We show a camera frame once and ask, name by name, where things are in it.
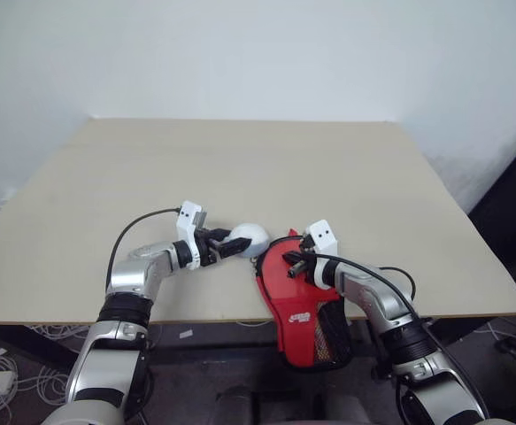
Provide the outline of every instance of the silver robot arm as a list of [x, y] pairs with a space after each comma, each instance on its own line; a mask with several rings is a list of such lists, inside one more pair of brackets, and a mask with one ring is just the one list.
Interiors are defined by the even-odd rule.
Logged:
[[405, 303], [410, 296], [402, 286], [395, 283], [403, 299], [376, 277], [382, 275], [379, 268], [359, 265], [362, 270], [318, 256], [336, 253], [332, 229], [325, 220], [317, 221], [305, 230], [302, 260], [289, 275], [295, 275], [295, 270], [306, 271], [309, 283], [322, 289], [335, 288], [364, 311], [391, 359], [393, 374], [408, 388], [400, 407], [409, 423], [466, 425], [486, 419], [458, 368], [438, 348], [422, 321], [413, 317], [409, 301], [409, 305]]
[[185, 201], [174, 243], [155, 243], [129, 253], [112, 270], [104, 305], [73, 366], [66, 404], [43, 425], [123, 425], [145, 404], [150, 382], [147, 345], [150, 310], [166, 277], [235, 254], [257, 255], [268, 244], [257, 225], [203, 228], [205, 212]]

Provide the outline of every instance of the table top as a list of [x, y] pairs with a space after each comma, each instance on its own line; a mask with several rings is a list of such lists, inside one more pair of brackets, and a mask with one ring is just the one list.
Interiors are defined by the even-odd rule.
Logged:
[[[396, 124], [91, 120], [0, 212], [0, 322], [95, 321], [118, 233], [185, 199], [208, 228], [256, 222], [279, 237], [327, 219], [341, 256], [412, 274], [421, 315], [516, 314], [511, 276]], [[174, 241], [167, 215], [130, 231], [117, 258]], [[151, 318], [271, 314], [235, 258], [165, 279]]]

